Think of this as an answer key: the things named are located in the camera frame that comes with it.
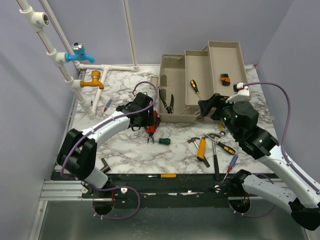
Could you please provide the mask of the red black pliers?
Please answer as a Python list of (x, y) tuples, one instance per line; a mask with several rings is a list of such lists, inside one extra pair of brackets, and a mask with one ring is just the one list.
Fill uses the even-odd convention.
[(153, 111), (154, 124), (152, 126), (145, 127), (145, 132), (148, 134), (147, 144), (154, 141), (154, 133), (160, 125), (160, 117), (156, 110)]

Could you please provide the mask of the green stubby screwdriver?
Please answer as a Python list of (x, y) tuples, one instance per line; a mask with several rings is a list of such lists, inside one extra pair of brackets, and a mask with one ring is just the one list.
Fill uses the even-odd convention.
[(158, 143), (160, 145), (168, 146), (171, 144), (171, 140), (169, 138), (159, 138), (159, 139), (153, 139), (153, 143)]

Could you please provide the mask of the beige translucent tool box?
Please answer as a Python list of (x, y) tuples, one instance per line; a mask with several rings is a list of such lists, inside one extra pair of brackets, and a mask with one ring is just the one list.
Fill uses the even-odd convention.
[[(230, 85), (223, 86), (220, 74), (226, 73)], [(232, 96), (233, 85), (247, 83), (244, 60), (239, 42), (209, 41), (203, 50), (185, 50), (184, 54), (163, 54), (158, 87), (167, 104), (174, 99), (173, 112), (168, 113), (158, 101), (158, 115), (164, 123), (192, 124), (201, 117), (198, 97), (190, 80), (195, 80), (201, 100), (213, 94)]]

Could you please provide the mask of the orange hex key set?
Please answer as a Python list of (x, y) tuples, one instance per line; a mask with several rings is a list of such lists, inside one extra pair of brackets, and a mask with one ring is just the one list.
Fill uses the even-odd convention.
[(220, 81), (223, 86), (229, 86), (231, 84), (231, 80), (228, 73), (221, 73)]

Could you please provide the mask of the small claw hammer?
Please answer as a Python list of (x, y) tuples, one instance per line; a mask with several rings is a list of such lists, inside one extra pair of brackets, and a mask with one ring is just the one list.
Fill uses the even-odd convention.
[(190, 144), (190, 143), (194, 143), (195, 147), (198, 149), (199, 148), (199, 145), (197, 143), (197, 140), (200, 140), (199, 137), (192, 137), (190, 139), (187, 140), (187, 142)]

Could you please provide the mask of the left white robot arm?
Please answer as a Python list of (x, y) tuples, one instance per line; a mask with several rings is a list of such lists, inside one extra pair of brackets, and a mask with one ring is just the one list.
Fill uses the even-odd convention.
[(154, 124), (153, 99), (139, 92), (133, 101), (120, 105), (105, 120), (84, 130), (67, 132), (56, 163), (79, 180), (93, 186), (101, 198), (107, 197), (111, 185), (108, 176), (96, 167), (97, 149), (114, 135), (127, 129)]

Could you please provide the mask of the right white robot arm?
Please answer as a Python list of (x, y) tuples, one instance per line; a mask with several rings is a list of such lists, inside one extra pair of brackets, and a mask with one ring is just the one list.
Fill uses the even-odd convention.
[(287, 211), (303, 228), (314, 231), (320, 226), (320, 185), (290, 157), (267, 130), (258, 126), (259, 113), (248, 101), (229, 103), (226, 96), (215, 93), (198, 101), (203, 117), (211, 109), (212, 120), (221, 120), (239, 147), (249, 156), (271, 169), (286, 185), (284, 189), (258, 178), (244, 169), (227, 179), (226, 188), (234, 195), (259, 196)]

